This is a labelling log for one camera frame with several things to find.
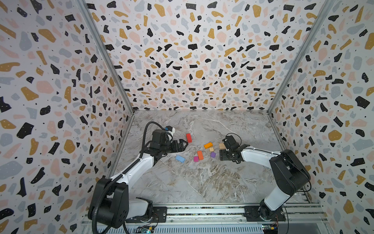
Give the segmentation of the light blue wood block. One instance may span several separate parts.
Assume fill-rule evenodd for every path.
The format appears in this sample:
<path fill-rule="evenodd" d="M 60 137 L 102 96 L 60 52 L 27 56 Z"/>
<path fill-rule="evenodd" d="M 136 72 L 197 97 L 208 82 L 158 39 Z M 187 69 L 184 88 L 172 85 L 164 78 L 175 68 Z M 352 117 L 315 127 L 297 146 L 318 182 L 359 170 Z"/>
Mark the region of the light blue wood block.
<path fill-rule="evenodd" d="M 183 158 L 183 157 L 180 156 L 180 155 L 176 155 L 175 159 L 176 159 L 177 161 L 181 162 L 181 163 L 184 163 L 185 160 L 186 160 L 185 158 Z"/>

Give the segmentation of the orange-red wood block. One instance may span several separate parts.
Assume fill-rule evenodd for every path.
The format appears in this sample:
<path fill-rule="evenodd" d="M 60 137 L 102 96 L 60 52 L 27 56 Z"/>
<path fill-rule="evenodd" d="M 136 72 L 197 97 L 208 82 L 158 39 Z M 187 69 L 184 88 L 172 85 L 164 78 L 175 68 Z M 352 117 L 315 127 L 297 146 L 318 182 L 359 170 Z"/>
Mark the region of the orange-red wood block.
<path fill-rule="evenodd" d="M 204 155 L 203 155 L 202 151 L 198 151 L 197 155 L 198 155 L 198 159 L 199 160 L 203 160 L 204 159 Z"/>

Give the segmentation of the natural wood block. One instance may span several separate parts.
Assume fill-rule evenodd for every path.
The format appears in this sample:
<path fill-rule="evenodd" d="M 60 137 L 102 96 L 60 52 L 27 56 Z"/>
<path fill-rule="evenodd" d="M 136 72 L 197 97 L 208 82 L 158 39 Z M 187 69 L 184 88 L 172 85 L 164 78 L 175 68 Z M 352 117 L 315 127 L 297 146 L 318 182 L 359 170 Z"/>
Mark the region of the natural wood block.
<path fill-rule="evenodd" d="M 226 148 L 224 143 L 219 143 L 219 149 L 220 150 L 226 150 L 227 148 Z"/>

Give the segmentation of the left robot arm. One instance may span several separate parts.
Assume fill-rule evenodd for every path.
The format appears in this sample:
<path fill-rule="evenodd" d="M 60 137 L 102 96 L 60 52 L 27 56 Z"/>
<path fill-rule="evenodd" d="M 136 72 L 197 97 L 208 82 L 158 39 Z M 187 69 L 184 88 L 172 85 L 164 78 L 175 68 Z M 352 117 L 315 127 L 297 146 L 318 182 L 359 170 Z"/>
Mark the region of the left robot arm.
<path fill-rule="evenodd" d="M 130 189 L 161 158 L 186 150 L 188 141 L 174 139 L 174 132 L 175 129 L 170 126 L 154 130 L 152 139 L 142 142 L 139 155 L 129 166 L 122 172 L 112 177 L 104 176 L 97 182 L 88 211 L 94 234 L 101 232 L 99 224 L 106 226 L 102 231 L 105 234 L 111 228 L 125 227 L 129 219 L 153 221 L 153 202 L 140 197 L 130 199 Z"/>

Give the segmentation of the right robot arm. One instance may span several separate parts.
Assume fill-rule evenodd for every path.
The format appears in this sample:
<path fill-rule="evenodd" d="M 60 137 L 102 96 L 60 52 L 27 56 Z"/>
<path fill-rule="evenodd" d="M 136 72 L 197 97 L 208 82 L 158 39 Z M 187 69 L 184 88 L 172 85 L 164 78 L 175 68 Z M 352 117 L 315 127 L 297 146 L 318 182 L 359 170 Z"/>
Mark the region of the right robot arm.
<path fill-rule="evenodd" d="M 302 187 L 308 184 L 311 176 L 293 151 L 268 151 L 248 144 L 240 145 L 233 136 L 223 139 L 224 149 L 220 150 L 221 161 L 237 164 L 251 162 L 271 169 L 276 182 L 272 192 L 264 198 L 257 211 L 250 211 L 248 218 L 260 218 L 271 221 L 281 211 L 281 207 Z"/>

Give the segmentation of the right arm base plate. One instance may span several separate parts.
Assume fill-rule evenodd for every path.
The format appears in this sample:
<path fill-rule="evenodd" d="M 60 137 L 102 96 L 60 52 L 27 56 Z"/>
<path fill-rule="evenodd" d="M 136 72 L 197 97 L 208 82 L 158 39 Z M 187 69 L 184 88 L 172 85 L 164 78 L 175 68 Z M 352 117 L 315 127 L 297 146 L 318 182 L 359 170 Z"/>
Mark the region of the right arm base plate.
<path fill-rule="evenodd" d="M 275 222 L 286 221 L 285 213 L 282 208 L 271 211 L 265 206 L 250 205 L 244 207 L 243 216 L 247 222 Z"/>

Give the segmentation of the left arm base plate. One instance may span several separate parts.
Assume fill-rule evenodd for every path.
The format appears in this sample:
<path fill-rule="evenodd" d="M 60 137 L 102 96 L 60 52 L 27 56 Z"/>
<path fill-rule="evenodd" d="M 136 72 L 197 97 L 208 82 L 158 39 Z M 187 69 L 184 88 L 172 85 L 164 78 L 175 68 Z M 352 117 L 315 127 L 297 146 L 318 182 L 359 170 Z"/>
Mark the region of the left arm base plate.
<path fill-rule="evenodd" d="M 127 223 L 165 223 L 167 221 L 167 206 L 156 206 L 147 210 L 143 216 L 135 216 L 126 220 Z"/>

